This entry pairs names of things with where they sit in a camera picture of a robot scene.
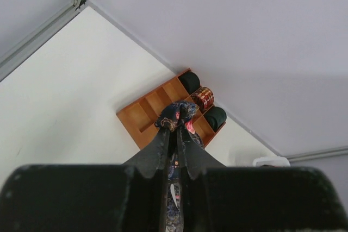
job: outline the white object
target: white object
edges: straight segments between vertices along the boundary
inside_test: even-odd
[[[290,162],[285,157],[261,157],[254,159],[252,166],[261,167],[263,165],[270,165],[275,167],[290,167]]]

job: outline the wooden organizer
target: wooden organizer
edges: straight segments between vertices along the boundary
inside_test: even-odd
[[[178,78],[188,71],[190,69],[173,77],[117,113],[118,118],[140,149],[146,147],[156,136],[158,129],[154,123],[165,107],[180,100],[194,102]],[[202,138],[204,147],[225,125],[224,123],[216,132],[213,131],[203,117],[211,107],[204,112],[198,111],[193,118],[193,126]]]

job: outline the cloth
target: cloth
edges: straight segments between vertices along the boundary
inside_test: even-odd
[[[203,141],[192,125],[192,118],[198,109],[195,103],[187,101],[171,103],[164,108],[154,125],[158,128],[169,129],[170,132],[175,131],[179,126],[185,126],[192,139],[203,148]],[[169,232],[181,232],[184,226],[183,215],[181,215],[180,210],[181,185],[179,182],[179,160],[176,151],[170,161],[168,180],[166,228]],[[174,193],[171,193],[171,185],[174,186]]]
[[[201,87],[201,81],[195,73],[186,72],[179,76],[179,81],[189,94],[192,94]]]
[[[201,87],[191,95],[192,100],[200,107],[200,110],[204,112],[214,103],[214,94],[211,89],[207,87]]]
[[[214,131],[217,131],[227,119],[224,109],[217,106],[210,108],[204,117]]]

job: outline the white container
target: white container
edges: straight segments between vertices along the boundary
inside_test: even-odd
[[[270,165],[275,167],[290,167],[290,162],[285,157],[261,157],[254,159],[252,162],[252,166],[254,167],[261,167],[263,165]]]

